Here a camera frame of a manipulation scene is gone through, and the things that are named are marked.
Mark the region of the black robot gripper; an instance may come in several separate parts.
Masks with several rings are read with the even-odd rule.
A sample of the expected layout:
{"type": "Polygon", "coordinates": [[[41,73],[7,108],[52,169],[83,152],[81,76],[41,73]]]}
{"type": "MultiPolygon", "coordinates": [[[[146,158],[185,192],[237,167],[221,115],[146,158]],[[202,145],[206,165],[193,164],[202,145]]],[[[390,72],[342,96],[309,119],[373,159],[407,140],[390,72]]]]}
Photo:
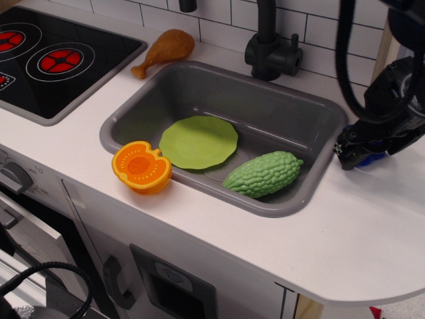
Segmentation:
{"type": "Polygon", "coordinates": [[[359,118],[337,138],[335,152],[343,170],[370,154],[401,152],[424,135],[424,63],[408,56],[389,64],[364,94],[364,110],[379,118],[359,118]]]}

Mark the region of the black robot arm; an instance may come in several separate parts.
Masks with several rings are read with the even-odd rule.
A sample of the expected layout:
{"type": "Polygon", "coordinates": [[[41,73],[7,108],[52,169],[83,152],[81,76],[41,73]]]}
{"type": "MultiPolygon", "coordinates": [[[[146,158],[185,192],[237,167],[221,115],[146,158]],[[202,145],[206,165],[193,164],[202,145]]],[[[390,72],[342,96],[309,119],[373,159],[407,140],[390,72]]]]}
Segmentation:
{"type": "Polygon", "coordinates": [[[343,129],[334,152],[344,170],[396,154],[424,135],[424,2],[385,1],[392,36],[413,52],[387,65],[361,105],[351,87],[347,51],[355,1],[341,1],[335,66],[343,97],[358,121],[343,129]]]}

